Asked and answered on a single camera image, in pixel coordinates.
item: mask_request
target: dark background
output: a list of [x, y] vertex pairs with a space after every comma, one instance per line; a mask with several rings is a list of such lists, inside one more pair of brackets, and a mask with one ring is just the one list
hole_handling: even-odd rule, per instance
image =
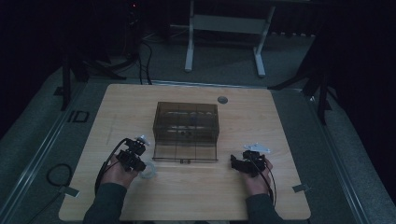
[[[189, 4], [183, 0], [169, 0], [169, 5], [160, 2], [147, 1], [145, 17], [166, 35], [169, 22], [186, 23]], [[44, 80], [61, 66], [65, 49], [64, 39], [59, 36], [66, 37], [67, 43], [78, 46], [91, 58], [103, 61], [108, 49], [120, 44], [113, 43], [114, 36], [105, 34], [121, 34], [125, 24], [118, 22], [120, 18], [105, 24], [108, 18], [114, 18], [110, 12], [116, 7], [105, 7], [106, 1], [100, 3], [104, 4], [97, 11], [93, 10], [91, 1], [3, 0], [0, 3], [0, 136], [18, 118]], [[340, 105], [395, 202], [396, 7], [371, 1], [348, 3], [343, 10], [331, 11], [326, 7], [320, 12], [312, 7], [304, 7], [301, 12], [295, 10], [295, 5], [284, 4], [276, 9], [270, 30], [306, 34], [310, 29], [317, 35], [306, 55], [306, 66], [321, 66], [331, 71], [331, 83]], [[312, 13], [316, 23], [309, 24], [313, 27], [299, 25], [307, 23], [296, 19], [301, 16], [296, 15], [299, 13]], [[291, 22], [294, 26], [283, 25]]]

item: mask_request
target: hand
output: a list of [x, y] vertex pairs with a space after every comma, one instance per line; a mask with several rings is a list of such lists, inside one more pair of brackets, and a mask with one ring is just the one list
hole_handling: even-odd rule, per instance
[[[267, 168], [262, 171], [262, 175], [264, 175], [265, 179], [267, 180], [268, 184], [271, 186], [271, 178], [268, 175], [270, 173], [270, 170], [272, 170], [273, 168], [273, 164], [271, 162], [269, 162], [267, 159], [265, 159], [266, 163], [267, 163]], [[247, 187], [247, 192], [249, 194], [249, 196], [255, 195], [255, 194], [268, 194], [269, 193], [269, 189], [267, 184], [265, 183], [264, 179], [262, 179], [261, 175], [257, 175], [255, 177], [251, 177], [251, 175], [249, 174], [245, 174], [242, 172], [239, 172], [244, 181], [245, 181], [245, 185]]]
[[102, 177], [101, 184], [115, 183], [124, 186], [126, 189], [129, 188], [131, 182], [137, 177], [137, 171], [125, 171], [116, 155], [113, 155], [110, 159], [111, 163], [107, 166], [107, 171]]

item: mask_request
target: sleeve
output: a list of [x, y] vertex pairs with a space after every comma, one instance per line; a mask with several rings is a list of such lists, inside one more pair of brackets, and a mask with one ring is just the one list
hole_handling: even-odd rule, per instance
[[113, 224], [120, 223], [120, 215], [126, 188], [113, 183], [102, 184], [96, 194], [95, 200], [85, 213], [84, 224]]
[[284, 223], [277, 214], [270, 197], [267, 194], [256, 194], [246, 199], [248, 223]]

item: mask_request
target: transparent box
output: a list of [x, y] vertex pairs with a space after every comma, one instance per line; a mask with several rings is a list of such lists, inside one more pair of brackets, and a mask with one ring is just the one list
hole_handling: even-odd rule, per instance
[[215, 162], [217, 105], [159, 102], [154, 125], [154, 161]]

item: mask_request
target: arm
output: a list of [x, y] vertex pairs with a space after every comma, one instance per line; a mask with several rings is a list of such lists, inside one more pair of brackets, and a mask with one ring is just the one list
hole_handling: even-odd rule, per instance
[[[267, 168], [262, 172], [267, 182], [271, 185], [269, 171], [273, 168], [271, 162], [266, 160]], [[283, 223], [283, 219], [277, 214], [273, 202], [268, 193], [269, 189], [260, 175], [251, 177], [248, 174], [241, 173], [249, 197], [246, 199], [247, 216], [249, 223]]]
[[120, 223], [120, 215], [126, 191], [137, 176], [136, 171], [122, 168], [115, 156], [107, 166], [95, 200], [84, 217], [84, 224]]

